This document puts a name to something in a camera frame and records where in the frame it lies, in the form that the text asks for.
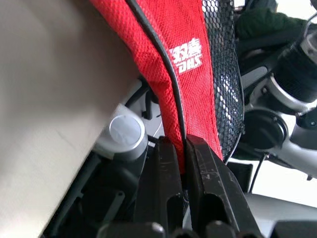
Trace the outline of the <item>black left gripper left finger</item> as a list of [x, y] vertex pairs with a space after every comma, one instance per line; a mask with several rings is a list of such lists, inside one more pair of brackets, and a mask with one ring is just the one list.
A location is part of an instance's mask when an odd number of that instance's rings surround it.
[[140, 176], [134, 221], [156, 222], [167, 234], [182, 227], [183, 189], [174, 145], [160, 137]]

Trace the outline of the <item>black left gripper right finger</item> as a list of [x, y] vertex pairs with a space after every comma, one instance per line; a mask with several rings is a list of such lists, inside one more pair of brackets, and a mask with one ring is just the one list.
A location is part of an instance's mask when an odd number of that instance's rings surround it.
[[231, 170], [200, 137], [187, 136], [186, 181], [198, 234], [258, 234], [260, 229]]

